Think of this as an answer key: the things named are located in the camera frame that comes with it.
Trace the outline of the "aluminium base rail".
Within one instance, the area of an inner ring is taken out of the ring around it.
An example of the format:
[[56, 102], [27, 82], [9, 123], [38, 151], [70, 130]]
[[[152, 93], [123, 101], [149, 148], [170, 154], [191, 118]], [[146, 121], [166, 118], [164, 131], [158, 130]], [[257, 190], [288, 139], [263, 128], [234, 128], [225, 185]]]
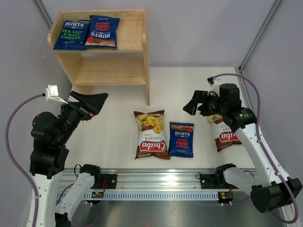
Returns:
[[213, 174], [214, 168], [185, 169], [101, 169], [102, 174], [116, 174], [117, 191], [200, 191], [198, 174]]

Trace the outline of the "Burts sea salt vinegar bag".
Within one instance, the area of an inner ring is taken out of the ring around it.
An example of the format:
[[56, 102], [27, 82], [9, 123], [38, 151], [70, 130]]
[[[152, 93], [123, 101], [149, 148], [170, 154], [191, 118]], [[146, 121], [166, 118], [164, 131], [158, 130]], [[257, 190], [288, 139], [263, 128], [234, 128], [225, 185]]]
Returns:
[[84, 51], [89, 20], [65, 20], [54, 50]]

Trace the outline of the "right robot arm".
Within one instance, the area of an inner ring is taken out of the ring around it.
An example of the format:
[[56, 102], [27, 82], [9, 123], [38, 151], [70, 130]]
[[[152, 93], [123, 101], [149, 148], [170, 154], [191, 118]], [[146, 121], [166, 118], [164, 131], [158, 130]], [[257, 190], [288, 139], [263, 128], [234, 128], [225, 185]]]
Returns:
[[274, 158], [260, 134], [255, 114], [242, 106], [240, 90], [235, 84], [221, 84], [218, 93], [196, 90], [183, 110], [190, 115], [199, 111], [202, 116], [222, 116], [224, 123], [245, 147], [258, 172], [258, 177], [253, 177], [243, 173], [234, 164], [219, 166], [215, 175], [215, 183], [219, 187], [231, 184], [242, 190], [250, 196], [255, 208], [261, 213], [295, 204], [302, 183], [298, 178], [291, 178]]

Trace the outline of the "Burts spicy chilli bag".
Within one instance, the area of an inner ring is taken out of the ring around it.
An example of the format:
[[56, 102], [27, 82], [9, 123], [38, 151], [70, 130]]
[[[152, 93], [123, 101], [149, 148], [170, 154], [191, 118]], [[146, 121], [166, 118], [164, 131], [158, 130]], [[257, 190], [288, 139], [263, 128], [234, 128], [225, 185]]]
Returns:
[[90, 15], [86, 47], [117, 49], [117, 29], [120, 18]]
[[169, 123], [169, 156], [193, 158], [193, 123]]

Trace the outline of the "centre Chuba cassava chips bag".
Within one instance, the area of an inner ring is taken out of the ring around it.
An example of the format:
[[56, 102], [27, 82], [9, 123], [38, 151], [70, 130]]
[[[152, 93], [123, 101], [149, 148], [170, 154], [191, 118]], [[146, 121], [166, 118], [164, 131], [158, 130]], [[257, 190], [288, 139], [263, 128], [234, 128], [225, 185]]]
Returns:
[[135, 158], [156, 157], [169, 160], [164, 131], [164, 110], [150, 113], [134, 111], [138, 127], [138, 143]]

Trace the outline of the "wooden two-tier shelf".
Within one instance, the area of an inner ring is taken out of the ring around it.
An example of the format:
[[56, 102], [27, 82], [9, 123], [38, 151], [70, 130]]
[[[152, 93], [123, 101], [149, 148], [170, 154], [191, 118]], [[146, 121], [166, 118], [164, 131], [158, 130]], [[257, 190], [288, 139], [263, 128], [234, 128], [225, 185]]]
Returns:
[[54, 50], [60, 66], [76, 91], [90, 94], [96, 85], [144, 85], [150, 100], [148, 13], [145, 9], [74, 10], [57, 14], [47, 41], [53, 48], [65, 20], [91, 15], [117, 17], [117, 49], [88, 47], [84, 51]]

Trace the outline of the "chuba cassava chips bag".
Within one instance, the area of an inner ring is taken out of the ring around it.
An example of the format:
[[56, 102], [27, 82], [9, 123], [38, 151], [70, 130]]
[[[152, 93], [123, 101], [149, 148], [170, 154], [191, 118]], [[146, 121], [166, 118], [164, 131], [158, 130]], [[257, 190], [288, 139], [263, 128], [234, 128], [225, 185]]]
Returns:
[[207, 116], [206, 118], [215, 140], [217, 152], [232, 145], [242, 144], [235, 133], [232, 132], [230, 127], [223, 121], [222, 116], [215, 114]]
[[138, 127], [138, 143], [135, 158], [156, 157], [169, 160], [164, 131], [164, 110], [150, 113], [134, 111]]

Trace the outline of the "right Chuba cassava chips bag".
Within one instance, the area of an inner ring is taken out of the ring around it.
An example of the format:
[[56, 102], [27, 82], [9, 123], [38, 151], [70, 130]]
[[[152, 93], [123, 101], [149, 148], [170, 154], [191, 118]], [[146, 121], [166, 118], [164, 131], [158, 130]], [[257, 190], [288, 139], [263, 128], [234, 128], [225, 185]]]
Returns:
[[232, 132], [230, 127], [223, 121], [222, 116], [215, 114], [207, 116], [206, 118], [215, 140], [217, 152], [232, 145], [242, 144], [235, 133]]

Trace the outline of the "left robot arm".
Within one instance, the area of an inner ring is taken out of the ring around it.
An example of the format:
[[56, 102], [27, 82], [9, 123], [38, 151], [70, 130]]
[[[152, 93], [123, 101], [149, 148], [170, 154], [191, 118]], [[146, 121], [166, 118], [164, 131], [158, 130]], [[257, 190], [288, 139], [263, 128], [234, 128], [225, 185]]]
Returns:
[[58, 116], [42, 112], [32, 122], [34, 149], [29, 171], [38, 191], [38, 227], [71, 226], [72, 217], [86, 191], [102, 184], [101, 168], [85, 164], [66, 196], [56, 203], [59, 181], [69, 153], [66, 143], [81, 121], [89, 121], [100, 113], [108, 93], [83, 95], [72, 91], [70, 96], [75, 101], [65, 100]]

